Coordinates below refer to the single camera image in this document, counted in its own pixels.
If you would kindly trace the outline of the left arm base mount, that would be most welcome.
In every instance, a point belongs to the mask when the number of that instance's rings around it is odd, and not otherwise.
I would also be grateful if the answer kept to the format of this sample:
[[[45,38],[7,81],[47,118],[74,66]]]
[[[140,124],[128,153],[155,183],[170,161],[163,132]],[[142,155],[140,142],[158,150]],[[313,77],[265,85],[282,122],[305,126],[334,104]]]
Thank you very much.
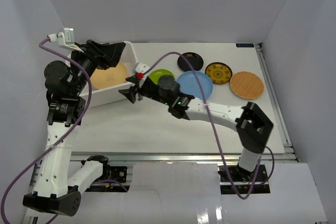
[[[108,180],[115,180],[123,185],[126,190],[122,188],[121,185],[115,182],[105,182],[100,184],[94,184],[86,189],[86,192],[92,193],[126,193],[129,189],[127,185],[127,175],[128,168],[126,166],[111,166],[110,167],[110,177]]]

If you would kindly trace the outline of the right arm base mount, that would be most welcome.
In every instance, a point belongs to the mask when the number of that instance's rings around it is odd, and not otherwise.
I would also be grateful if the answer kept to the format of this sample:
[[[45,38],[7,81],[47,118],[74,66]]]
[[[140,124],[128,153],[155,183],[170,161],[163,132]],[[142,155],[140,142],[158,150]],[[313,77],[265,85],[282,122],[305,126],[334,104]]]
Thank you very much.
[[[253,175],[248,176],[247,178],[241,177],[238,174],[238,171],[235,165],[229,165],[228,170],[231,174],[232,180],[237,188],[237,191],[242,195],[247,194],[252,185]],[[232,185],[229,182],[224,165],[221,165],[218,167],[218,174],[219,174],[219,180],[220,180],[221,194],[222,195],[235,195],[235,191],[233,190]],[[255,184],[253,185],[251,194],[271,193],[269,183],[266,182],[267,178],[268,178],[268,174],[267,174],[265,165],[260,165],[258,173],[257,173],[256,181],[255,181]]]

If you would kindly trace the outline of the blue round plate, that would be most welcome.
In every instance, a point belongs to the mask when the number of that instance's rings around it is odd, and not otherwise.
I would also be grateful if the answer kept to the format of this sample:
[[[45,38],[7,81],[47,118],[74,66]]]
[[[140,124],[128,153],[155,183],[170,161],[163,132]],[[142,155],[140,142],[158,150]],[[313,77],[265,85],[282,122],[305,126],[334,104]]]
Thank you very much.
[[[185,94],[193,95],[196,98],[203,99],[203,95],[195,77],[197,76],[202,86],[205,100],[208,100],[213,93],[213,83],[206,74],[200,71],[195,71],[195,73],[196,74],[194,74],[193,71],[187,71],[177,78],[176,82],[180,85],[180,91]]]

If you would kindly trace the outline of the black round plate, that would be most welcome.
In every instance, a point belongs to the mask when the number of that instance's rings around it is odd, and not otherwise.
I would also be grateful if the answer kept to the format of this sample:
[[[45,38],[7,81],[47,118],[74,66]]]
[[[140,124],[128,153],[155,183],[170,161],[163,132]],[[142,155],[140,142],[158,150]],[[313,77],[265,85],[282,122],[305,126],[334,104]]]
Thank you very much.
[[[185,52],[179,56],[177,60],[178,67],[184,72],[191,71],[189,64],[186,63],[184,58],[190,63],[195,71],[200,71],[204,65],[204,60],[199,54],[195,52]]]

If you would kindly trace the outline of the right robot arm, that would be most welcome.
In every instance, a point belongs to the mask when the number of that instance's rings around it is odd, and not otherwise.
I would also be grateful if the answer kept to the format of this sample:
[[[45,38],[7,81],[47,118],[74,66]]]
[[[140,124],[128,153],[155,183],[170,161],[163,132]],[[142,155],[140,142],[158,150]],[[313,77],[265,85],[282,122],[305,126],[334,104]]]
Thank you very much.
[[[132,86],[119,90],[130,102],[143,97],[168,106],[168,112],[175,118],[190,121],[213,122],[238,133],[243,150],[236,166],[235,176],[247,182],[256,175],[257,162],[265,150],[274,124],[262,109],[253,102],[245,106],[228,106],[205,103],[193,95],[180,91],[180,85],[169,75],[154,83],[149,77],[128,78]]]

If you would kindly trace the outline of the tan wooden round plate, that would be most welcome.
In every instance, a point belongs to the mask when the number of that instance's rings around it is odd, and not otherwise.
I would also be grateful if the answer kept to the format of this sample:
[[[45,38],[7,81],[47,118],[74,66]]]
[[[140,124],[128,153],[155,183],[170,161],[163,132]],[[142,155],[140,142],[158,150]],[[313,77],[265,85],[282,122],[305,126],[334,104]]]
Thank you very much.
[[[123,84],[128,76],[127,67],[120,62],[116,67],[107,70],[96,69],[90,79],[92,85],[100,90]]]

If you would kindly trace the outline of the orange woven round plate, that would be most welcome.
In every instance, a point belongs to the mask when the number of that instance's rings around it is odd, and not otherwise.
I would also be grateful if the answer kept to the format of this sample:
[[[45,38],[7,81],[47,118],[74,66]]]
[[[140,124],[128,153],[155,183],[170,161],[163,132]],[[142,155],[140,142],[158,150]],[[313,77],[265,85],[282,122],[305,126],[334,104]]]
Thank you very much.
[[[230,79],[232,92],[240,98],[254,100],[259,98],[265,89],[263,81],[254,73],[240,71]]]

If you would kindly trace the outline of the green round plate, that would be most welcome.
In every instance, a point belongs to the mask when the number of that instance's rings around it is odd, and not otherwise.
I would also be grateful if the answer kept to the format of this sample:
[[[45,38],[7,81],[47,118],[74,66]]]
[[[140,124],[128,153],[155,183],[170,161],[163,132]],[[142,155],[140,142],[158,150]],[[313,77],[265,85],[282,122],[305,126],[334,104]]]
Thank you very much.
[[[171,71],[167,70],[167,69],[156,69],[156,70],[153,70],[149,74],[149,78],[152,80],[152,82],[154,84],[158,84],[159,79],[162,76],[165,76],[165,75],[171,76],[175,80],[174,74]]]

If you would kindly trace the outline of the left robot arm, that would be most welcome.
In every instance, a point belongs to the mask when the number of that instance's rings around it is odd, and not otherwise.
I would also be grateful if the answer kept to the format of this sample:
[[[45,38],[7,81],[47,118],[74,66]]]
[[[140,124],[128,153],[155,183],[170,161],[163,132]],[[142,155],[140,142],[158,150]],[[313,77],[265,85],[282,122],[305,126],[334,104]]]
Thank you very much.
[[[100,44],[88,40],[70,56],[70,64],[56,60],[44,70],[47,115],[47,154],[33,191],[23,198],[23,205],[35,211],[74,216],[82,194],[94,182],[111,176],[109,160],[103,155],[90,156],[81,168],[68,177],[71,152],[78,127],[86,113],[90,98],[80,96],[84,87],[92,88],[88,79],[95,70],[116,67],[126,47],[124,42]]]

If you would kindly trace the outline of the yellow patterned round plate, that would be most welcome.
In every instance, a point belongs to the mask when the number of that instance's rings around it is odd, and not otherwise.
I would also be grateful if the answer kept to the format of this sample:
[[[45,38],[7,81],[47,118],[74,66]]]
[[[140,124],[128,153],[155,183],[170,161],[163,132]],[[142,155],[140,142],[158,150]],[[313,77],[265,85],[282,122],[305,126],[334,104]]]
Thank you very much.
[[[222,85],[230,81],[233,76],[231,68],[222,62],[212,62],[205,68],[205,74],[213,84]]]

